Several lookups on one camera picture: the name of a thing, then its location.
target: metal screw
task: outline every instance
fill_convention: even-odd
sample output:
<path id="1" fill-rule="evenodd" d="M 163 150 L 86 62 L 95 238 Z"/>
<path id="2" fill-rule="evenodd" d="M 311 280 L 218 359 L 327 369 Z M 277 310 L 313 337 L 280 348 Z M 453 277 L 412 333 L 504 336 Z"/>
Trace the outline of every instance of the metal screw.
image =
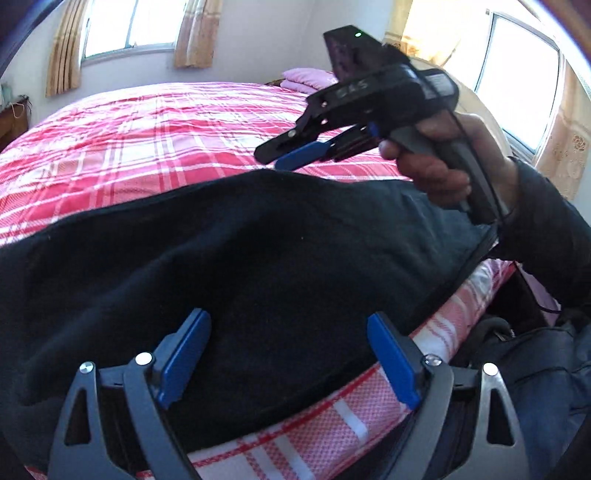
<path id="1" fill-rule="evenodd" d="M 440 356 L 435 355 L 434 353 L 428 353 L 423 357 L 425 363 L 430 367 L 439 367 L 443 363 L 443 360 Z"/>
<path id="2" fill-rule="evenodd" d="M 135 363 L 138 365 L 148 365 L 152 361 L 152 354 L 148 352 L 139 353 L 135 357 Z"/>
<path id="3" fill-rule="evenodd" d="M 80 370 L 81 374 L 89 374 L 95 369 L 95 365 L 92 362 L 84 362 L 78 370 Z"/>
<path id="4" fill-rule="evenodd" d="M 482 365 L 482 370 L 490 377 L 494 377 L 499 373 L 499 368 L 495 364 L 484 364 Z"/>

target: sleeve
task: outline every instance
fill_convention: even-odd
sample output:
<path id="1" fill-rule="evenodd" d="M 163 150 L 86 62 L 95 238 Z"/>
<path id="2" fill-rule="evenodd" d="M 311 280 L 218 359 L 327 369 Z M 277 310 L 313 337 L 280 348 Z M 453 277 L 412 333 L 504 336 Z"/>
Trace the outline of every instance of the sleeve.
<path id="1" fill-rule="evenodd" d="M 563 307 L 580 307 L 591 299 L 591 228 L 549 180 L 516 162 L 518 210 L 493 253 L 520 262 Z"/>

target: mattress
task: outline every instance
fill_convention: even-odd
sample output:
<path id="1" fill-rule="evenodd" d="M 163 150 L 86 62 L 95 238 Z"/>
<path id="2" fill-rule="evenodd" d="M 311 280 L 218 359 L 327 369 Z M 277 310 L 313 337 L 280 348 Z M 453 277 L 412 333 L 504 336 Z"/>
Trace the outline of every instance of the mattress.
<path id="1" fill-rule="evenodd" d="M 73 213 L 267 168 L 255 162 L 254 149 L 291 128 L 305 107 L 300 93 L 234 83 L 152 85 L 74 103 L 0 154 L 0 245 Z M 300 172 L 336 181 L 404 179 L 377 150 Z M 510 262 L 482 262 L 412 334 L 419 348 L 449 360 L 511 273 Z M 376 364 L 280 424 L 189 456 L 204 479 L 328 480 L 408 414 Z"/>

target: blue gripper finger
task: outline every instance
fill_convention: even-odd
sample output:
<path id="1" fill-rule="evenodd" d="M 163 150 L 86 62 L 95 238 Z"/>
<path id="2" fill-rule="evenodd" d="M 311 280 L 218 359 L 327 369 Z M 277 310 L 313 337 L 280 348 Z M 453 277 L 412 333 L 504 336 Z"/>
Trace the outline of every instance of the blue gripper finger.
<path id="1" fill-rule="evenodd" d="M 368 341 L 378 357 L 397 398 L 415 410 L 421 403 L 419 383 L 423 377 L 423 354 L 403 337 L 383 313 L 368 318 Z"/>
<path id="2" fill-rule="evenodd" d="M 209 314 L 194 309 L 178 331 L 167 335 L 154 351 L 151 386 L 155 399 L 165 410 L 183 396 L 211 331 Z"/>
<path id="3" fill-rule="evenodd" d="M 298 168 L 324 158 L 331 146 L 330 142 L 311 142 L 283 155 L 275 162 L 275 169 L 294 171 Z"/>

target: pink pillow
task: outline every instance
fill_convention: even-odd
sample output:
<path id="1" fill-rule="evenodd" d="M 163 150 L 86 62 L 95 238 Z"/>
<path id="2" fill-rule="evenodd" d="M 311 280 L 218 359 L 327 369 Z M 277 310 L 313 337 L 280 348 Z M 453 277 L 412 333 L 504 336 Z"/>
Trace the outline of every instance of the pink pillow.
<path id="1" fill-rule="evenodd" d="M 291 69 L 283 72 L 286 80 L 291 82 L 303 83 L 304 85 L 322 90 L 338 82 L 337 78 L 330 72 L 319 69 Z"/>
<path id="2" fill-rule="evenodd" d="M 306 95 L 312 95 L 312 93 L 316 93 L 318 91 L 315 88 L 304 85 L 303 83 L 291 82 L 289 80 L 283 80 L 283 82 L 281 82 L 281 88 L 287 88 L 288 90 L 293 90 L 294 92 L 305 93 Z"/>

